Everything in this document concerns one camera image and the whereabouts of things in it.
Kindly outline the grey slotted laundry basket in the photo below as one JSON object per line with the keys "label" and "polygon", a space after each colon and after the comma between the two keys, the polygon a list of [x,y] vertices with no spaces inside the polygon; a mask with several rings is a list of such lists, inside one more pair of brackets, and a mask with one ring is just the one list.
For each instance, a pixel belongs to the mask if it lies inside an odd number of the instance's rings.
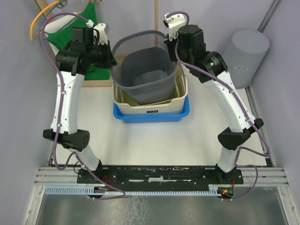
{"label": "grey slotted laundry basket", "polygon": [[160,31],[146,30],[122,38],[112,49],[117,64],[111,68],[111,77],[140,105],[173,95],[177,65],[169,57],[165,38]]}

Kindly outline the grey round plastic bin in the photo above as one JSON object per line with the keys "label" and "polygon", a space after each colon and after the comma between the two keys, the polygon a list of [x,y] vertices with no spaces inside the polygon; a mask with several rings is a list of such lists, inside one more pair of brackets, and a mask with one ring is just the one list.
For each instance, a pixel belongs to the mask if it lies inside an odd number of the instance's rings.
{"label": "grey round plastic bin", "polygon": [[236,89],[251,84],[269,47],[269,39],[257,30],[238,30],[232,34],[222,57]]}

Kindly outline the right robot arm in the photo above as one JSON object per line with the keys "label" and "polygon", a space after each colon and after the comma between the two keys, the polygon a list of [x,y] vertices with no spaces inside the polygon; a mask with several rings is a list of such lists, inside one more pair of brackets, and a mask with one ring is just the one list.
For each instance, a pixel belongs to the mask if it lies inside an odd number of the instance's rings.
{"label": "right robot arm", "polygon": [[206,50],[203,30],[197,25],[169,27],[165,43],[171,61],[186,66],[190,74],[199,79],[213,94],[228,122],[228,127],[217,136],[222,149],[215,167],[216,180],[226,183],[237,168],[238,148],[258,132],[264,122],[245,107],[224,59],[218,52]]}

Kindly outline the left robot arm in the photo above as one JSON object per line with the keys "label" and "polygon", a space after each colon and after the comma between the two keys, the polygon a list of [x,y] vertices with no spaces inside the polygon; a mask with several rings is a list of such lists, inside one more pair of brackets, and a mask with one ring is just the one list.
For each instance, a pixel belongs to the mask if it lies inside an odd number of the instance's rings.
{"label": "left robot arm", "polygon": [[55,56],[58,92],[53,120],[49,129],[43,131],[45,139],[60,144],[75,155],[87,170],[88,178],[100,182],[104,172],[101,161],[89,146],[90,133],[77,126],[77,111],[80,90],[87,70],[91,67],[110,69],[116,66],[110,42],[107,39],[106,24],[99,23],[93,28],[72,28],[71,40]]}

